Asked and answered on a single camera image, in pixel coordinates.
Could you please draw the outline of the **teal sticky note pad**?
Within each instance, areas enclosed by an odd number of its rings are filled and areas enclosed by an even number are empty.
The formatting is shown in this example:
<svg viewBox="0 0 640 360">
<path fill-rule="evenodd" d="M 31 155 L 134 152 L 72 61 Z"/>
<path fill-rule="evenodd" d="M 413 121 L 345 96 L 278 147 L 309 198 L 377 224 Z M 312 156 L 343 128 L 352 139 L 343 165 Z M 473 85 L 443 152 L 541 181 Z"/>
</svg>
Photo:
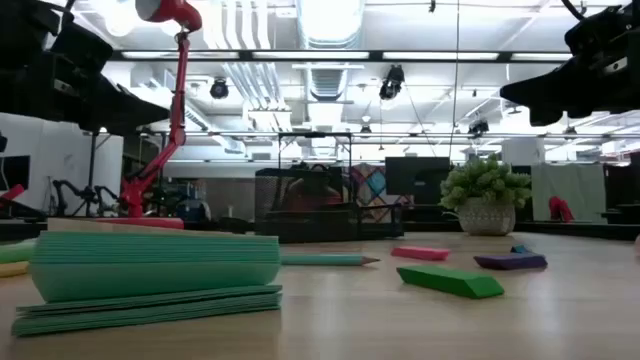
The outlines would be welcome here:
<svg viewBox="0 0 640 360">
<path fill-rule="evenodd" d="M 50 220 L 28 272 L 43 304 L 17 308 L 16 337 L 277 310 L 273 236 Z"/>
</svg>

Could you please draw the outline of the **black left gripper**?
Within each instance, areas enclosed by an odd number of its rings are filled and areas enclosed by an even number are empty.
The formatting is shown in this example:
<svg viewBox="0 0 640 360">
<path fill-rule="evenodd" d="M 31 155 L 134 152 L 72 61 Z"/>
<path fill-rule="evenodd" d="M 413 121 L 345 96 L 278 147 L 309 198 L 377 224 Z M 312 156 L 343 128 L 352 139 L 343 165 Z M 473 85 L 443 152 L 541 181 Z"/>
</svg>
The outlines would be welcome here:
<svg viewBox="0 0 640 360">
<path fill-rule="evenodd" d="M 101 75 L 45 51 L 22 68 L 0 68 L 0 112 L 76 123 L 85 131 L 105 128 L 114 135 L 169 118 L 169 110 L 147 102 Z"/>
</svg>

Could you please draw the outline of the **black mesh desk organizer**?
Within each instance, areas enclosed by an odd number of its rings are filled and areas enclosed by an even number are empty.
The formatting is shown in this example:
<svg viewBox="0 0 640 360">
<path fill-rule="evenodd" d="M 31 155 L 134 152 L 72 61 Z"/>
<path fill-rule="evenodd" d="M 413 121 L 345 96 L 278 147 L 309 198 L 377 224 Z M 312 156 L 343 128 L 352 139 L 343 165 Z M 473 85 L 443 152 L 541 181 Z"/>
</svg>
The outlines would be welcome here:
<svg viewBox="0 0 640 360">
<path fill-rule="evenodd" d="M 378 240 L 404 235 L 399 204 L 382 205 L 392 210 L 390 223 L 364 222 L 364 208 L 354 198 L 352 167 L 326 167 L 330 173 L 329 185 L 341 195 L 341 204 L 314 211 L 286 211 L 283 198 L 292 183 L 306 175 L 318 175 L 310 168 L 300 164 L 291 168 L 265 168 L 255 173 L 256 233 L 276 236 L 282 244 Z"/>
</svg>

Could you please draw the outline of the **red angled bar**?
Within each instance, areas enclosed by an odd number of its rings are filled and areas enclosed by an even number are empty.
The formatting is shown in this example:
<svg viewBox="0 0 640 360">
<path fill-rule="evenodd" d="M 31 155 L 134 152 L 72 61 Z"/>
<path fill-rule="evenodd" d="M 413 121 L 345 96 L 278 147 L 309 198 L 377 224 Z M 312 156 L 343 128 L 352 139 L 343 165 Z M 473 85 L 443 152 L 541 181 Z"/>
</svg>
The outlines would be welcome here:
<svg viewBox="0 0 640 360">
<path fill-rule="evenodd" d="M 23 193 L 24 187 L 21 184 L 11 187 L 7 192 L 0 195 L 0 208 L 11 205 L 14 200 Z"/>
</svg>

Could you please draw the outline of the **black metal frame stand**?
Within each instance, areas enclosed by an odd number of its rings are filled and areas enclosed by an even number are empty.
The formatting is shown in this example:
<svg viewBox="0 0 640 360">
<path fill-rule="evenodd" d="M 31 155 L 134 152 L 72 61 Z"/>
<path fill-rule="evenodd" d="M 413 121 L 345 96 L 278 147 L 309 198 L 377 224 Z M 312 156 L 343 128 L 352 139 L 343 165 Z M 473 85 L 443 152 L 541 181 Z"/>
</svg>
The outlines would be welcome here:
<svg viewBox="0 0 640 360">
<path fill-rule="evenodd" d="M 351 132 L 324 132 L 324 131 L 308 131 L 308 132 L 278 132 L 277 133 L 277 141 L 278 141 L 278 158 L 277 164 L 278 167 L 282 167 L 282 151 L 285 149 L 285 146 L 282 145 L 284 138 L 292 138 L 297 139 L 298 137 L 306 138 L 306 139 L 324 139 L 324 138 L 333 138 L 336 143 L 342 146 L 348 153 L 348 162 L 347 167 L 351 168 L 353 166 L 353 137 L 354 134 Z M 340 138 L 345 138 L 348 141 L 348 145 L 345 146 L 342 142 L 339 141 Z"/>
</svg>

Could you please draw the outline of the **pale green curtain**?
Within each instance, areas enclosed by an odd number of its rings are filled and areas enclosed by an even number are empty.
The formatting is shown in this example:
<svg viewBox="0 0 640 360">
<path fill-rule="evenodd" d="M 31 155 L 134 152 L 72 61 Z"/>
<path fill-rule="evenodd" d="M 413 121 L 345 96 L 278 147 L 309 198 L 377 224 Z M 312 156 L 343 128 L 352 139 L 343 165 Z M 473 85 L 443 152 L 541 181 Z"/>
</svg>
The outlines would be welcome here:
<svg viewBox="0 0 640 360">
<path fill-rule="evenodd" d="M 576 222 L 605 223 L 604 170 L 601 164 L 539 164 L 531 168 L 535 221 L 549 221 L 549 199 L 564 200 Z"/>
</svg>

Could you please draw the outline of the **black background robot arms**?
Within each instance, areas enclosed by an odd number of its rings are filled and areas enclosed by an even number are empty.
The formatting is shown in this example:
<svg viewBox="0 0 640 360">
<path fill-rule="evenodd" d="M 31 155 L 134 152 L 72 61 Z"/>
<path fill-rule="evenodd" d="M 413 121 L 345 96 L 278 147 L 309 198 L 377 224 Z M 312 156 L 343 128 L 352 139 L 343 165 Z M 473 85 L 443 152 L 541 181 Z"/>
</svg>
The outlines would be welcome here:
<svg viewBox="0 0 640 360">
<path fill-rule="evenodd" d="M 54 214 L 58 217 L 75 217 L 81 210 L 86 217 L 104 217 L 107 213 L 116 214 L 119 211 L 120 199 L 106 186 L 86 186 L 79 189 L 67 180 L 53 180 L 56 202 Z M 64 198 L 64 188 L 67 188 L 75 197 L 81 200 L 80 205 L 67 214 L 68 204 Z"/>
</svg>

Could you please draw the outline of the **green eraser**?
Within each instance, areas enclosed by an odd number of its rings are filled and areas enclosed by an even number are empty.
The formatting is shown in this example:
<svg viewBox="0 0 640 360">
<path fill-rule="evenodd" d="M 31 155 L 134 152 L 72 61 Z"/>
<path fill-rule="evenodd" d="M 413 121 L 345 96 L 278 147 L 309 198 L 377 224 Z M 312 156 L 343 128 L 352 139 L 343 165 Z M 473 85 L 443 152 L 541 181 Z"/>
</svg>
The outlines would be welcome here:
<svg viewBox="0 0 640 360">
<path fill-rule="evenodd" d="M 503 295 L 505 290 L 492 276 L 430 265 L 397 267 L 407 284 L 470 299 Z"/>
</svg>

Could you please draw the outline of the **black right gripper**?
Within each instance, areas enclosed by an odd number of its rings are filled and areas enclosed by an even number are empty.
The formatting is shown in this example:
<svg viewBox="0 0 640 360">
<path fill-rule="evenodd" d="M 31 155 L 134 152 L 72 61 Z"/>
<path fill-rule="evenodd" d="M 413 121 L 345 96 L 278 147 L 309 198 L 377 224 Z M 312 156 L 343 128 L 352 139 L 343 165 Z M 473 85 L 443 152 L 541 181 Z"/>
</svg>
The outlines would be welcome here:
<svg viewBox="0 0 640 360">
<path fill-rule="evenodd" d="M 580 9 L 571 2 L 564 7 L 578 20 L 564 35 L 571 60 L 598 71 L 565 64 L 507 84 L 500 96 L 528 108 L 532 126 L 551 125 L 563 116 L 575 119 L 594 112 L 640 110 L 640 82 L 622 65 L 626 61 L 632 71 L 640 71 L 640 2 L 609 6 L 590 16 L 583 2 Z"/>
</svg>

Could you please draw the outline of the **small black screen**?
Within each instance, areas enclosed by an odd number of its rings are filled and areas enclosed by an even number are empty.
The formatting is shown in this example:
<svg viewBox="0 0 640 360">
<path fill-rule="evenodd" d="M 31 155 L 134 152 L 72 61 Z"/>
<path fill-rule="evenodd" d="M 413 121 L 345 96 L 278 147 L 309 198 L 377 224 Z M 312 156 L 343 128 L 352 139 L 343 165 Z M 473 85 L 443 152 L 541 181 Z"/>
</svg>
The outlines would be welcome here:
<svg viewBox="0 0 640 360">
<path fill-rule="evenodd" d="M 28 155 L 0 156 L 0 191 L 8 191 L 16 185 L 29 188 L 30 160 Z"/>
</svg>

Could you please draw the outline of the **small red background object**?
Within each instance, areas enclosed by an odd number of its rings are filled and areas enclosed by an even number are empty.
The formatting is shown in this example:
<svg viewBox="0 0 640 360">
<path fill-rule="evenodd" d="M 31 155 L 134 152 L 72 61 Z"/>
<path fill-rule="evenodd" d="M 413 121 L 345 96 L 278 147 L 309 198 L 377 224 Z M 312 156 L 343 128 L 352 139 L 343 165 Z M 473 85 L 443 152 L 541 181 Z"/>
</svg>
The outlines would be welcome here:
<svg viewBox="0 0 640 360">
<path fill-rule="evenodd" d="M 552 196 L 548 201 L 550 219 L 552 221 L 571 223 L 575 220 L 568 203 L 558 196 Z"/>
</svg>

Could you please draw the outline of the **pink eraser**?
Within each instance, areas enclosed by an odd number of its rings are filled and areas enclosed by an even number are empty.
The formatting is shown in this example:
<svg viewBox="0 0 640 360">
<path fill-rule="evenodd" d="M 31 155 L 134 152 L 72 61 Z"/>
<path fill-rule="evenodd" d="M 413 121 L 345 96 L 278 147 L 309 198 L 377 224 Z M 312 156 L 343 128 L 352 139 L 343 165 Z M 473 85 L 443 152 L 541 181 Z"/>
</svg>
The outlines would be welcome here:
<svg viewBox="0 0 640 360">
<path fill-rule="evenodd" d="M 391 251 L 395 257 L 419 259 L 426 261 L 444 261 L 448 258 L 450 251 L 440 248 L 426 248 L 415 246 L 399 246 Z"/>
</svg>

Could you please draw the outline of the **purple eraser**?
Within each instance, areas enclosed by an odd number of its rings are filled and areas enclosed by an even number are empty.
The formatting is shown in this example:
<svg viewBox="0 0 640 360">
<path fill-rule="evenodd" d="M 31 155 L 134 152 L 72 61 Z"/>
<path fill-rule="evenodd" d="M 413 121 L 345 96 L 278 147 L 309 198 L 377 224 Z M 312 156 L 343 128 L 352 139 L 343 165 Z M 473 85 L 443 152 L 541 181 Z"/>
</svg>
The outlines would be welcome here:
<svg viewBox="0 0 640 360">
<path fill-rule="evenodd" d="M 480 267 L 491 270 L 539 269 L 548 266 L 546 257 L 535 253 L 479 255 L 474 260 Z"/>
</svg>

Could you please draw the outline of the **colourful patterned panel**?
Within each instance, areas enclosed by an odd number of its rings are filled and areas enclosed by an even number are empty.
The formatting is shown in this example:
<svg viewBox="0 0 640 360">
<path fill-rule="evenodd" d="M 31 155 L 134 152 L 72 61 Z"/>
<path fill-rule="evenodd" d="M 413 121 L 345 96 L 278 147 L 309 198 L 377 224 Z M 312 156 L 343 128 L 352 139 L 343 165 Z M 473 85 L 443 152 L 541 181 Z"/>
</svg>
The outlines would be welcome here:
<svg viewBox="0 0 640 360">
<path fill-rule="evenodd" d="M 387 193 L 386 168 L 360 163 L 351 168 L 356 203 L 364 208 L 364 222 L 390 223 L 392 210 L 382 205 L 413 203 L 412 195 L 390 195 Z"/>
</svg>

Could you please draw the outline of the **person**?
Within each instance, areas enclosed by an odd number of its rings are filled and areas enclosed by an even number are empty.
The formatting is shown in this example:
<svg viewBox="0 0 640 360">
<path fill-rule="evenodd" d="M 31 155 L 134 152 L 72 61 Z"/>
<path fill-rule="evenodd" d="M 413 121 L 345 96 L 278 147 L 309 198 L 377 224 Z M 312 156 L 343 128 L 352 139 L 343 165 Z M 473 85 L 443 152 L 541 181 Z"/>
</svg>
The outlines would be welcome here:
<svg viewBox="0 0 640 360">
<path fill-rule="evenodd" d="M 306 175 L 292 183 L 283 198 L 286 211 L 314 211 L 326 205 L 342 203 L 342 197 L 330 183 L 330 173 L 324 165 L 315 164 L 311 172 L 318 175 Z"/>
</svg>

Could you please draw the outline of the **red desk lamp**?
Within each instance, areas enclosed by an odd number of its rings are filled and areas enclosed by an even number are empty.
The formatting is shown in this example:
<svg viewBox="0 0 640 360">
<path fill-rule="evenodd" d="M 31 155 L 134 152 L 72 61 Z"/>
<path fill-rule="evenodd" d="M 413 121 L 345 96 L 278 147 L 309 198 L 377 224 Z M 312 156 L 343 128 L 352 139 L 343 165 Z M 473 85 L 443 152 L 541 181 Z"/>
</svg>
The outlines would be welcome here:
<svg viewBox="0 0 640 360">
<path fill-rule="evenodd" d="M 185 84 L 190 50 L 189 35 L 202 27 L 202 18 L 198 10 L 186 0 L 135 0 L 135 9 L 138 17 L 143 21 L 150 23 L 174 21 L 180 26 L 180 30 L 174 36 L 178 46 L 178 66 L 169 111 L 169 139 L 158 155 L 144 168 L 121 180 L 119 202 L 126 207 L 127 216 L 118 219 L 105 218 L 103 222 L 183 229 L 184 223 L 180 219 L 145 217 L 143 194 L 155 181 L 175 151 L 185 143 Z"/>
</svg>

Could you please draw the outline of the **large black monitor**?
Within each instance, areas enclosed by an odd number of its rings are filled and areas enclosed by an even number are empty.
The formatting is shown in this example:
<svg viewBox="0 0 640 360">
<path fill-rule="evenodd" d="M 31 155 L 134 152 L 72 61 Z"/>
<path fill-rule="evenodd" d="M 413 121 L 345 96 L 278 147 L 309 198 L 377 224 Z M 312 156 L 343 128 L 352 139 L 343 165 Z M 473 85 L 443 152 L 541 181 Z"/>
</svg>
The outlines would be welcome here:
<svg viewBox="0 0 640 360">
<path fill-rule="evenodd" d="M 451 170 L 446 157 L 386 157 L 386 191 L 389 195 L 412 196 L 419 205 L 436 205 L 440 185 Z"/>
</svg>

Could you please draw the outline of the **teal pencil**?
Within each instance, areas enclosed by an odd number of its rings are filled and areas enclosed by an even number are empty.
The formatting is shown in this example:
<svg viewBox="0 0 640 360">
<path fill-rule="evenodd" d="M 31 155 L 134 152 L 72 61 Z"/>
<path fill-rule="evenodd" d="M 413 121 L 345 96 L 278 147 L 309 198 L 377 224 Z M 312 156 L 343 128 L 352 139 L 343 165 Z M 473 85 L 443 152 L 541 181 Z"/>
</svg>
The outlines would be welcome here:
<svg viewBox="0 0 640 360">
<path fill-rule="evenodd" d="M 281 257 L 282 265 L 297 266 L 363 266 L 378 262 L 377 258 L 358 254 L 289 254 Z"/>
</svg>

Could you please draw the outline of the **green plant in white pot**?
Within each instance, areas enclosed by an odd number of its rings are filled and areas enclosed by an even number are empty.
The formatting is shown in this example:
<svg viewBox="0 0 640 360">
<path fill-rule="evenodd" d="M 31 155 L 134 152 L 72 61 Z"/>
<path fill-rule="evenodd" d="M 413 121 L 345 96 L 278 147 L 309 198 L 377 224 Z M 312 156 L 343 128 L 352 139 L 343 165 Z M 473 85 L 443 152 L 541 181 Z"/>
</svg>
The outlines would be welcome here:
<svg viewBox="0 0 640 360">
<path fill-rule="evenodd" d="M 454 166 L 440 192 L 440 205 L 455 214 L 464 232 L 506 236 L 515 227 L 516 210 L 531 197 L 531 176 L 491 155 Z"/>
</svg>

